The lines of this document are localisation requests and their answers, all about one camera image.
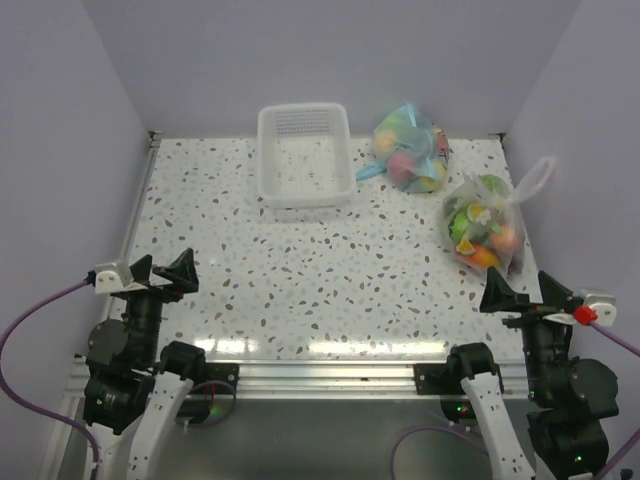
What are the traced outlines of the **clear plastic fruit bag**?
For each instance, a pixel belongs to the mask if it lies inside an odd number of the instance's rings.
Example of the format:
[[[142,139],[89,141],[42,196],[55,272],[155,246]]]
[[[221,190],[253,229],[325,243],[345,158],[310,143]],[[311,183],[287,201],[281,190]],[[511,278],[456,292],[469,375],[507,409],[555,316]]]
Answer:
[[[521,205],[542,191],[555,165],[553,157],[540,158],[513,188],[493,174],[466,174],[443,204],[442,231],[456,257],[480,273],[495,267],[505,276],[520,274],[526,240]],[[493,248],[490,234],[501,225],[518,232],[521,245],[517,251]]]

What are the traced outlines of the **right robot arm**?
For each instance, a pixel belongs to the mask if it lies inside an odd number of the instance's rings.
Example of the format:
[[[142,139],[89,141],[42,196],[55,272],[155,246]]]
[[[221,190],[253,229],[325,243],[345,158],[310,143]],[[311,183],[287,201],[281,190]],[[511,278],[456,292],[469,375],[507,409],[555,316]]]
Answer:
[[[506,411],[500,368],[486,344],[452,348],[442,377],[469,399],[493,478],[599,479],[609,455],[601,422],[619,412],[618,380],[602,362],[570,356],[569,347],[574,327],[610,326],[616,300],[603,291],[573,292],[545,272],[538,283],[542,299],[533,302],[491,267],[480,304],[483,313],[507,313],[503,325],[522,335],[529,398],[538,408],[527,416],[533,462]]]

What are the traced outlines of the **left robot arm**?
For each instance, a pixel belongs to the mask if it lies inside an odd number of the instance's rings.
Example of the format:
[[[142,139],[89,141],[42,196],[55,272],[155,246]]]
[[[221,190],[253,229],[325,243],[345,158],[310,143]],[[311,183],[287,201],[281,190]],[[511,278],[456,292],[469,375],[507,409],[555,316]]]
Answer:
[[[88,282],[96,294],[123,300],[125,310],[88,339],[83,419],[92,440],[85,473],[150,479],[183,401],[208,379],[203,349],[179,341],[158,346],[164,305],[199,289],[194,252],[185,249],[167,266],[150,255],[98,265]]]

